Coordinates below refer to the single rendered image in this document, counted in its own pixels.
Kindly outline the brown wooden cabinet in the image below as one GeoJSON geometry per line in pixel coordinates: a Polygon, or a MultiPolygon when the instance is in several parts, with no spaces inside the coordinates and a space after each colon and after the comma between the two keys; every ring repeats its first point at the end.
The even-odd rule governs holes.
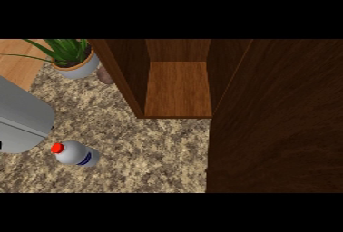
{"type": "Polygon", "coordinates": [[[209,119],[250,39],[92,39],[139,119],[209,119]]]}

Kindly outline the dark wooden cabinet door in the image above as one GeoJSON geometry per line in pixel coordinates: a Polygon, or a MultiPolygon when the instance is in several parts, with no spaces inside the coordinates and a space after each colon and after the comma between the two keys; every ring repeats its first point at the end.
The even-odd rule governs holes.
{"type": "Polygon", "coordinates": [[[250,42],[210,122],[207,192],[343,192],[343,39],[250,42]]]}

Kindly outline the red-capped water bottle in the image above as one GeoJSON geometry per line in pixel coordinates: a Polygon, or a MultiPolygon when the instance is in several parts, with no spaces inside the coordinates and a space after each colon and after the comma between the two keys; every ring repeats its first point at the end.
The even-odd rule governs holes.
{"type": "Polygon", "coordinates": [[[65,165],[92,167],[99,161],[99,152],[76,140],[58,142],[51,146],[55,158],[65,165]]]}

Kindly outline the small brown round object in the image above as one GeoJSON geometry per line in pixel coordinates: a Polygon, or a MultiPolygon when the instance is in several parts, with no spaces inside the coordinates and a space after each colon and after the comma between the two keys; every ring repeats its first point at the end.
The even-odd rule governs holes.
{"type": "Polygon", "coordinates": [[[107,68],[104,66],[99,67],[96,71],[98,79],[104,84],[113,84],[114,81],[111,79],[111,76],[108,74],[107,68]]]}

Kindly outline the potted green plant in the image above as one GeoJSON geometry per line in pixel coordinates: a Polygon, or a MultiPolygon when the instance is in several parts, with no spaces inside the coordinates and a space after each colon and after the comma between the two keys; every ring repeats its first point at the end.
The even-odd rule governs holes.
{"type": "Polygon", "coordinates": [[[49,62],[56,72],[71,80],[86,78],[96,70],[99,58],[86,39],[46,39],[49,47],[31,39],[24,39],[24,41],[49,56],[49,59],[15,53],[6,53],[5,56],[16,55],[49,62]]]}

